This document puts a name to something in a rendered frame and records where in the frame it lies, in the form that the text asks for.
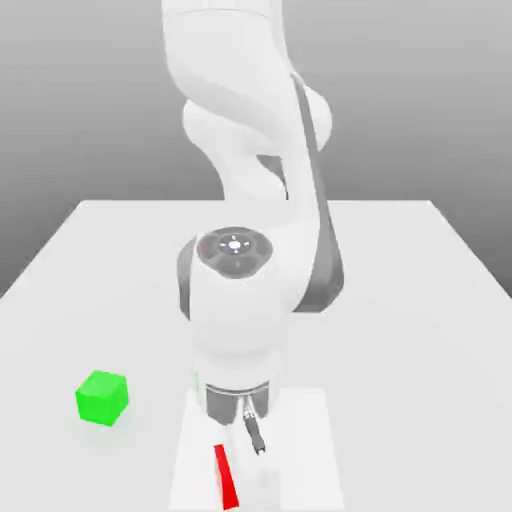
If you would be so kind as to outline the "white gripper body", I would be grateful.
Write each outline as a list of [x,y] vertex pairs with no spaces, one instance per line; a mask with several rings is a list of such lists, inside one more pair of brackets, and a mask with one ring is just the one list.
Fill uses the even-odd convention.
[[239,512],[282,512],[279,461],[271,443],[256,453],[243,423],[223,428],[225,445]]

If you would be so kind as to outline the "small red cube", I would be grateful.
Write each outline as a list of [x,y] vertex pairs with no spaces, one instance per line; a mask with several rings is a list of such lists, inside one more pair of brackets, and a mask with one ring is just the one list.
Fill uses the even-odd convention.
[[216,444],[214,454],[222,509],[224,511],[236,509],[240,503],[224,445]]

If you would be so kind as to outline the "small green cube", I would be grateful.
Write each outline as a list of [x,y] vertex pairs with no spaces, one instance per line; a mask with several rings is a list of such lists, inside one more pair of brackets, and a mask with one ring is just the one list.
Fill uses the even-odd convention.
[[94,370],[75,391],[75,398],[82,420],[111,427],[129,404],[127,379]]

